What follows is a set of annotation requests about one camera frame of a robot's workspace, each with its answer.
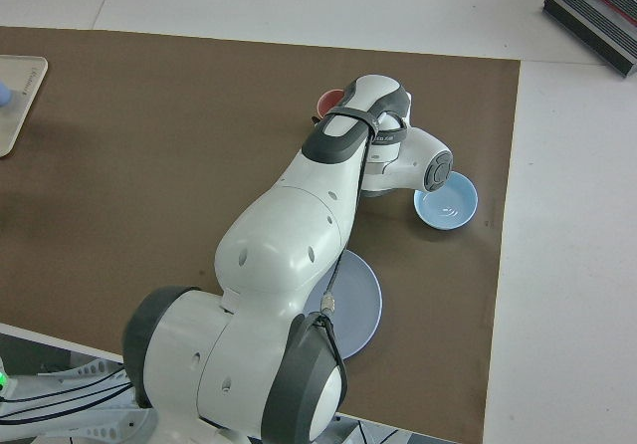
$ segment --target white table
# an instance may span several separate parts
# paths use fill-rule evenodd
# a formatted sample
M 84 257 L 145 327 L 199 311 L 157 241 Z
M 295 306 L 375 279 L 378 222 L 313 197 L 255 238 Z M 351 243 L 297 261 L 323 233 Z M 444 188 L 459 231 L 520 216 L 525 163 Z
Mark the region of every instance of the white table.
M 637 79 L 542 1 L 0 0 L 0 24 L 522 59 L 484 442 L 634 442 Z

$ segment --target brown mat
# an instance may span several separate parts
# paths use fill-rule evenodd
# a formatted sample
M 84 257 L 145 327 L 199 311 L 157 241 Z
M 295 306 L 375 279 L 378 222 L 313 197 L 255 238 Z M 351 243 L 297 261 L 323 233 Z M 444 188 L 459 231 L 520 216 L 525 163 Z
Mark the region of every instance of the brown mat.
M 363 200 L 349 248 L 383 290 L 342 411 L 481 441 L 519 62 L 100 31 L 0 28 L 49 73 L 0 160 L 0 322 L 120 353 L 165 285 L 218 293 L 217 243 L 312 128 L 320 94 L 384 74 L 480 205 L 440 232 L 412 193 Z

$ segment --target cable connector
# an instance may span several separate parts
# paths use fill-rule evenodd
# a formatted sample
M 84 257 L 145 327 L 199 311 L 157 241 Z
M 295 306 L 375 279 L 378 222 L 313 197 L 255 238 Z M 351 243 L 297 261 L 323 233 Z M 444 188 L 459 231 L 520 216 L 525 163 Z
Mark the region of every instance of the cable connector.
M 336 301 L 334 295 L 331 292 L 325 292 L 320 299 L 320 312 L 328 317 L 334 314 Z

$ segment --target white tabletop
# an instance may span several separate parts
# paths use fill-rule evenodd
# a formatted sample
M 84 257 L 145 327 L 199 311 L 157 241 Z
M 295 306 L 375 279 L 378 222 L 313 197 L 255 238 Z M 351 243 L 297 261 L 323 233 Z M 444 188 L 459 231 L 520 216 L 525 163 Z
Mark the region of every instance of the white tabletop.
M 637 78 L 542 1 L 0 0 L 0 25 L 522 59 L 484 442 L 634 442 Z

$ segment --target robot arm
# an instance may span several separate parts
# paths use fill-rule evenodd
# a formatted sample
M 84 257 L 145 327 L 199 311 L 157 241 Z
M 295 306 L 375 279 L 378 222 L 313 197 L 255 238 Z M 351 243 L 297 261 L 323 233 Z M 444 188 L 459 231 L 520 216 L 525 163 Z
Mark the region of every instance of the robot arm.
M 223 297 L 156 292 L 129 323 L 124 363 L 138 401 L 158 412 L 153 442 L 203 444 L 223 428 L 235 442 L 307 442 L 333 417 L 345 376 L 319 315 L 302 315 L 308 295 L 346 246 L 359 190 L 435 190 L 452 163 L 410 126 L 394 80 L 365 76 L 344 92 L 221 240 Z

